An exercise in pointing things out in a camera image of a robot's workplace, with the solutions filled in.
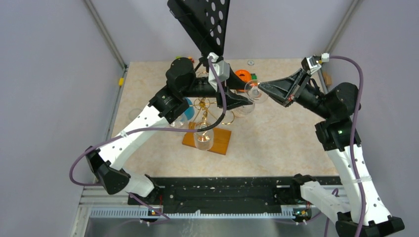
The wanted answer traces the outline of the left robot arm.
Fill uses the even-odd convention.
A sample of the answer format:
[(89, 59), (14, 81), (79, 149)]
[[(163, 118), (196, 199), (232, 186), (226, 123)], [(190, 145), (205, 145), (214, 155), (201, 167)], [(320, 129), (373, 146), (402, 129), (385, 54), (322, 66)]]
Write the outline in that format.
[(230, 69), (222, 57), (211, 52), (207, 56), (207, 77), (197, 77), (190, 59), (174, 60), (166, 72), (166, 85), (153, 96), (141, 113), (120, 133), (101, 144), (89, 147), (84, 154), (99, 185), (109, 195), (135, 193), (146, 204), (158, 199), (158, 190), (146, 175), (131, 175), (124, 170), (125, 162), (157, 131), (187, 132), (172, 124), (190, 107), (188, 97), (214, 97), (222, 109), (213, 128), (224, 119), (227, 110), (251, 105), (252, 101), (229, 89), (245, 88), (245, 83)]

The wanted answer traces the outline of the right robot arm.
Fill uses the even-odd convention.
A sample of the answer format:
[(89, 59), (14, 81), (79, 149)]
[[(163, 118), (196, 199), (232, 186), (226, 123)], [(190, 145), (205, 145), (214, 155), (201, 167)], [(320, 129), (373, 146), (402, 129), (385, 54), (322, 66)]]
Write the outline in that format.
[(315, 125), (316, 136), (338, 171), (348, 202), (327, 191), (315, 178), (300, 174), (292, 180), (291, 200), (316, 206), (340, 237), (385, 237), (404, 230), (403, 220), (393, 216), (380, 199), (363, 158), (361, 139), (351, 132), (357, 86), (344, 82), (323, 93), (310, 81), (308, 73), (298, 70), (258, 87), (284, 107), (298, 103), (322, 118)]

